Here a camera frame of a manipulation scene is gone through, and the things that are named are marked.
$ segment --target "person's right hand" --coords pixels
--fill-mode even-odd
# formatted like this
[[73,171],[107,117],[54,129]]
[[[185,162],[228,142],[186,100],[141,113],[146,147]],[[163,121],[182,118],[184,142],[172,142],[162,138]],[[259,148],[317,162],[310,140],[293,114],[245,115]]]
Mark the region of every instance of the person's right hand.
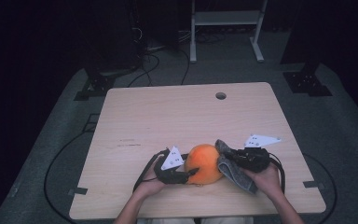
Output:
[[257,187],[269,198],[277,194],[283,194],[278,175],[278,168],[274,164],[271,163],[266,170],[260,173],[254,173],[245,169],[242,170],[254,180]]

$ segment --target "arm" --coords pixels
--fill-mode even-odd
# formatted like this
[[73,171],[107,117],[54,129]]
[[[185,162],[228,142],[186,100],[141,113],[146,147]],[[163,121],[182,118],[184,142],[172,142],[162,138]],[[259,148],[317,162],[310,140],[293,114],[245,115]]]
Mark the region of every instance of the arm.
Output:
[[251,177],[257,187],[269,197],[276,207],[283,224],[304,223],[295,208],[284,196],[281,190],[278,168],[275,165],[270,164],[266,170],[260,173],[253,173],[244,169],[242,170],[246,175]]
[[120,214],[115,219],[115,224],[135,223],[139,210],[141,209],[145,199],[159,193],[165,187],[164,183],[155,179],[156,174],[154,173],[153,168],[154,164],[149,168],[144,177],[145,180],[150,181],[142,182],[133,192],[126,205],[124,205],[123,210],[121,210]]

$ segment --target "hole in table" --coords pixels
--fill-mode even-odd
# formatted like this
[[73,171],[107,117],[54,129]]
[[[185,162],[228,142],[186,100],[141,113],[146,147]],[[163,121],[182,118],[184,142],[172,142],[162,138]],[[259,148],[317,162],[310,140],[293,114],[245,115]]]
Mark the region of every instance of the hole in table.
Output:
[[224,99],[226,99],[226,97],[227,97],[226,94],[223,93],[223,92],[218,92],[216,94],[216,98],[219,99],[219,100],[224,100]]

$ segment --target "gray cloth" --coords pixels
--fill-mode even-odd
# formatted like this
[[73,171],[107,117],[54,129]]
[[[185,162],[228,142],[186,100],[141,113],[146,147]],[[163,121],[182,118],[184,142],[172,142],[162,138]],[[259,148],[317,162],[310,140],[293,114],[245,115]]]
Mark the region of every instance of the gray cloth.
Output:
[[249,176],[244,174],[234,161],[227,159],[224,155],[225,153],[232,153],[233,149],[220,139],[217,139],[214,145],[220,154],[220,157],[217,159],[217,167],[219,168],[220,172],[241,189],[255,194],[257,191],[257,186],[255,185],[254,181]]

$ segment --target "wooden table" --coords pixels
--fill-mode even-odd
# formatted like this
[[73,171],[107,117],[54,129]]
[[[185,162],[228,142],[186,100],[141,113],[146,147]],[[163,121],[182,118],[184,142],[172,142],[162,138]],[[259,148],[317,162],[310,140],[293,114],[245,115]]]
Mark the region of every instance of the wooden table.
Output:
[[[216,98],[222,92],[226,99]],[[298,213],[321,213],[325,203],[268,83],[112,89],[107,95],[70,216],[115,218],[132,187],[157,152],[178,146],[181,153],[222,139],[243,148],[250,134],[277,136],[265,146],[286,172],[286,196]],[[225,177],[203,187],[177,185],[148,198],[139,217],[224,217],[276,214],[260,191],[251,195]]]

